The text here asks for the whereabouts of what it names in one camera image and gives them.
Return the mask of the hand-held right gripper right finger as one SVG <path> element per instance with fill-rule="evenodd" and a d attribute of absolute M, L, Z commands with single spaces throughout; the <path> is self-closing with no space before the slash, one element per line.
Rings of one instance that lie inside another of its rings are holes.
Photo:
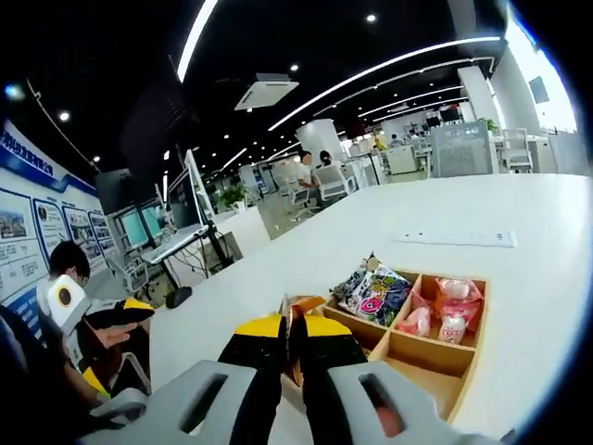
<path fill-rule="evenodd" d="M 302 396 L 315 444 L 497 444 L 444 421 L 435 399 L 385 362 L 368 361 L 351 331 L 305 316 L 297 331 Z"/>

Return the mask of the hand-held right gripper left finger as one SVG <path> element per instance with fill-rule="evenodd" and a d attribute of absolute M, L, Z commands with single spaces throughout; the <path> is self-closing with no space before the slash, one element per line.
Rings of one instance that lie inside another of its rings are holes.
<path fill-rule="evenodd" d="M 203 360 L 159 388 L 145 413 L 79 444 L 267 444 L 281 399 L 285 322 L 238 328 L 217 361 Z"/>

